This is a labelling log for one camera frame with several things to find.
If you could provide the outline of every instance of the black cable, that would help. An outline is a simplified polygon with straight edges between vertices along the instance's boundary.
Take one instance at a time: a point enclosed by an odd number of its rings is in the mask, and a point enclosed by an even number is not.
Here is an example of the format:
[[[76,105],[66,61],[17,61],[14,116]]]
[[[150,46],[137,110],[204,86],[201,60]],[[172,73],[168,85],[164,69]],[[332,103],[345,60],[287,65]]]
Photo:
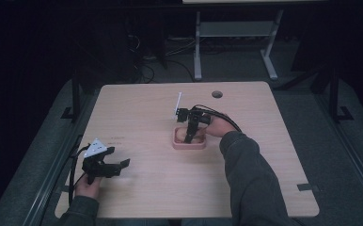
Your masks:
[[[72,147],[72,149],[70,150],[70,152],[69,152],[69,154],[68,154],[68,156],[67,156],[67,160],[62,164],[62,166],[61,166],[61,172],[64,170],[64,168],[66,167],[66,165],[68,164],[68,162],[69,162],[69,159],[70,158],[72,158],[72,154],[73,154],[73,151],[74,150],[77,150],[77,148],[79,147],[79,143],[77,143],[77,142],[75,142],[75,144],[73,145],[73,147]],[[60,177],[59,176],[57,176],[57,178],[56,178],[56,180],[55,180],[55,185],[57,185],[58,184],[58,179],[59,179]],[[54,192],[53,192],[53,190],[50,192],[50,194],[48,195],[48,200],[50,200],[51,198],[52,198],[52,196],[53,196],[53,194],[54,194]],[[47,210],[47,205],[45,205],[44,207],[44,211],[46,211]]]
[[[76,180],[76,183],[75,183],[75,186],[76,186],[76,184],[78,184],[78,182],[82,179],[82,177],[83,176],[85,176],[86,175],[86,173],[85,172],[83,172],[82,173],[82,175],[79,177],[79,179],[78,180]]]
[[[172,38],[167,38],[166,40],[173,41],[173,42],[180,43],[180,44],[185,44],[185,43],[191,42],[191,40],[194,40],[194,39],[195,38],[190,37],[190,38],[184,38],[184,39],[180,39],[180,40],[175,40],[175,39],[172,39]]]
[[[154,79],[154,76],[155,76],[154,69],[152,67],[148,66],[148,65],[145,65],[145,64],[142,64],[141,66],[148,68],[152,72],[152,76],[150,78],[146,77],[143,73],[141,73],[144,78],[148,78],[149,79],[149,81],[146,82],[147,84],[150,83],[150,82],[152,82],[153,79]]]
[[[205,109],[197,109],[197,110],[190,110],[190,112],[198,112],[198,113],[205,113],[208,115],[214,115],[217,116],[225,121],[227,121],[228,123],[230,123],[238,132],[243,132],[240,127],[237,125],[237,123],[235,123],[229,116],[219,113],[217,111],[211,111],[211,110],[205,110]]]
[[[219,55],[227,52],[227,48],[224,44],[216,41],[216,40],[207,40],[202,42],[202,45],[207,45],[209,47],[209,50],[205,50],[202,48],[201,54],[202,55]],[[220,46],[222,49],[216,51],[216,45]]]
[[[170,59],[167,59],[166,60],[167,62],[171,62],[171,63],[176,63],[176,64],[179,64],[181,65],[182,67],[184,67],[185,70],[187,70],[188,74],[190,75],[190,78],[193,82],[196,82],[196,80],[194,79],[194,76],[191,74],[190,70],[182,63],[178,62],[178,61],[175,61],[175,60],[170,60]]]
[[[195,43],[196,41],[194,39],[191,39],[187,45],[184,45],[182,47],[179,47],[175,50],[171,50],[169,52],[166,53],[166,56],[171,56],[171,55],[176,55],[176,54],[181,54],[182,52],[188,51],[188,50],[192,50],[195,48]]]
[[[78,161],[78,157],[79,154],[81,154],[82,151],[87,150],[88,146],[82,148],[81,150],[79,150],[76,155],[72,156],[72,164],[71,164],[71,173],[70,173],[70,184],[68,186],[68,203],[71,205],[72,200],[73,200],[73,190],[75,188],[75,183],[74,183],[74,178],[75,178],[75,171],[76,171],[76,164]]]
[[[301,220],[297,219],[297,218],[292,218],[292,220],[294,220],[296,223],[298,223],[301,226],[306,226],[304,223],[302,223]]]
[[[143,83],[146,83],[146,76],[143,75],[143,73],[140,73],[141,75],[141,79],[140,79],[140,83],[141,83],[141,80],[143,80]]]
[[[206,106],[206,105],[194,105],[194,106],[193,106],[193,108],[194,108],[194,107],[196,107],[196,106],[205,107],[205,108],[207,108],[207,109],[209,109],[209,110],[211,110],[211,111],[214,111],[214,112],[220,113],[220,112],[218,112],[217,110],[214,110],[214,109],[212,109],[212,108],[210,108],[210,107],[208,107],[208,106]]]

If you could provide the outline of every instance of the table leg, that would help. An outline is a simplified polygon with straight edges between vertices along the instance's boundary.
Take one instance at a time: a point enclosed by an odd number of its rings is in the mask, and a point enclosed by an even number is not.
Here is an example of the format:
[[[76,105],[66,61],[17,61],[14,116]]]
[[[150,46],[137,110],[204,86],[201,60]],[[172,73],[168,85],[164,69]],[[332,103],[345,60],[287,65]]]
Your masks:
[[[200,29],[200,12],[197,12],[197,22],[196,22],[196,51],[194,52],[194,78],[196,80],[202,79],[201,74],[201,58],[199,55],[199,29]]]
[[[270,52],[272,51],[273,43],[275,42],[275,39],[276,39],[277,30],[278,30],[283,12],[284,12],[284,9],[281,9],[278,11],[275,21],[273,22],[272,29],[270,31],[269,42],[265,49],[260,50],[261,57],[263,58],[263,61],[264,61],[264,65],[267,69],[267,72],[269,73],[270,79],[272,79],[272,80],[277,80],[277,74],[276,74],[275,68],[273,67],[272,60],[270,59]]]

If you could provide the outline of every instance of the gray carpet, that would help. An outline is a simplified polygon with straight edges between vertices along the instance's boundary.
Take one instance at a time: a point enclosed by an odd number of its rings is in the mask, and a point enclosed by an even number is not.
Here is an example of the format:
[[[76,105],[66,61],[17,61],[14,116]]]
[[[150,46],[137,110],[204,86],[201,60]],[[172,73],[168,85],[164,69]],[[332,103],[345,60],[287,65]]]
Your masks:
[[[272,53],[276,71],[280,72],[277,81],[267,77],[261,62],[259,50],[263,42],[249,43],[244,48],[233,46],[232,51],[216,55],[202,55],[202,82],[218,81],[266,81],[271,87],[277,87],[294,78],[290,67],[297,42],[278,42]],[[193,72],[191,53],[169,56]],[[191,82],[188,71],[178,63],[168,62],[164,69],[155,61],[147,65],[155,71],[152,83]],[[143,68],[143,74],[152,76],[149,68]],[[319,99],[308,92],[310,79],[290,91],[275,91],[276,102],[292,137],[292,142],[302,162],[309,182],[320,191],[315,192],[320,206],[320,214],[315,218],[299,218],[296,225],[363,225],[363,186],[357,179],[353,164],[335,132],[335,125]],[[352,90],[341,84],[340,103],[352,112],[354,121],[343,121],[339,126],[354,143],[363,158],[363,107]],[[73,142],[82,135],[87,125],[91,110],[97,98],[83,94],[83,114],[76,123],[60,119],[65,107],[71,106],[71,83],[65,84],[58,94],[53,107],[48,112],[34,142],[31,144],[23,163],[18,168],[5,195],[0,201],[0,225],[22,225],[28,211],[39,195],[47,171],[53,165],[58,152],[69,152]],[[60,173],[58,184],[63,185],[70,165]],[[53,187],[47,206],[41,206],[41,225],[51,225],[58,189]],[[113,225],[112,220],[99,219],[97,225]]]

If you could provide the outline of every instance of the wooden table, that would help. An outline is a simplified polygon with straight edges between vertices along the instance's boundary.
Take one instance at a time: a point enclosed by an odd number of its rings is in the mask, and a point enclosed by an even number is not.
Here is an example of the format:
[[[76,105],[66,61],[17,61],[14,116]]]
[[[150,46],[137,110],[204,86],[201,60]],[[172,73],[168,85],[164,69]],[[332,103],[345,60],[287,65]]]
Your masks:
[[[219,90],[223,97],[215,99]],[[115,152],[106,163],[131,158],[119,177],[103,179],[99,218],[221,218],[230,217],[229,185],[220,138],[207,137],[204,150],[175,150],[174,108],[206,105],[227,113],[257,140],[261,154],[275,171],[290,217],[311,217],[319,207],[307,184],[275,99],[264,82],[114,85],[102,88],[81,147],[98,138]],[[75,178],[82,174],[79,158]],[[64,192],[55,214],[69,207]]]

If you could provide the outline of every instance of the floor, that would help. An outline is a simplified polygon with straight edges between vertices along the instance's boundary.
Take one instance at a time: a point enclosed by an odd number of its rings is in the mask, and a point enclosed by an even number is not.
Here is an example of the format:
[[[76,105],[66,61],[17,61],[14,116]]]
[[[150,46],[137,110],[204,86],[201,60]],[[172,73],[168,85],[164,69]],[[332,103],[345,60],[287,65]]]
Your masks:
[[[172,53],[190,42],[189,39],[170,41],[167,51]],[[265,81],[275,88],[300,74],[290,72],[299,41],[279,40],[271,54],[279,78],[270,80],[259,52],[265,43],[266,40],[255,39],[208,40],[201,56],[203,79],[200,82]],[[138,82],[193,82],[191,49],[169,54],[167,69],[151,58],[147,56],[144,61]],[[339,105],[346,106],[354,120],[334,123],[327,113],[328,90],[324,94],[312,94],[311,81],[309,78],[289,90],[274,91],[307,178],[318,188],[314,195],[320,214],[315,218],[298,218],[295,223],[363,225],[363,184],[349,153],[353,146],[363,162],[363,107],[355,92],[341,81]],[[0,201],[0,225],[51,225],[56,221],[55,204],[70,168],[67,155],[74,150],[78,136],[84,133],[98,93],[99,90],[93,94],[82,93],[82,113],[75,122],[61,119],[64,109],[71,106],[71,82],[58,93]],[[114,221],[98,219],[97,225],[114,225]]]

